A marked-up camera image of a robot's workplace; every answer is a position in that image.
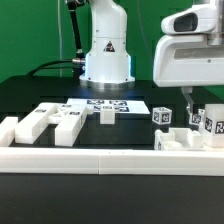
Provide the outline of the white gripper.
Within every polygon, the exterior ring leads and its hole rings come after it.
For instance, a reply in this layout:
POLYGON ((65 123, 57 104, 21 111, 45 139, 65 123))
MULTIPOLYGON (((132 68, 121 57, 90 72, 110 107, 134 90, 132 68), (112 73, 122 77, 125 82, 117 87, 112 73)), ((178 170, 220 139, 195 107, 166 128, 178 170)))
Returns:
POLYGON ((224 46, 209 46, 207 36, 165 35, 157 43, 153 80, 159 87, 182 87, 193 112, 193 86, 224 85, 224 46))

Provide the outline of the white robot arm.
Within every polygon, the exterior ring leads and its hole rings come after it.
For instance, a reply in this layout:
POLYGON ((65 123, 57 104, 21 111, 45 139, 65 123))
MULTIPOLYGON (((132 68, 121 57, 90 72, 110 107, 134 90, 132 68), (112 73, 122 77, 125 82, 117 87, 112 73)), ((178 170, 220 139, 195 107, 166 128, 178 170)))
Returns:
MULTIPOLYGON (((127 14, 113 0, 65 0, 75 30, 77 59, 85 65, 80 83, 105 89, 132 85, 126 51, 127 14), (77 32, 76 9, 92 12, 92 47, 84 53, 77 32)), ((185 99, 194 86, 224 85, 224 0, 195 0, 192 7, 164 18, 164 36, 154 56, 153 81, 180 87, 185 99)))

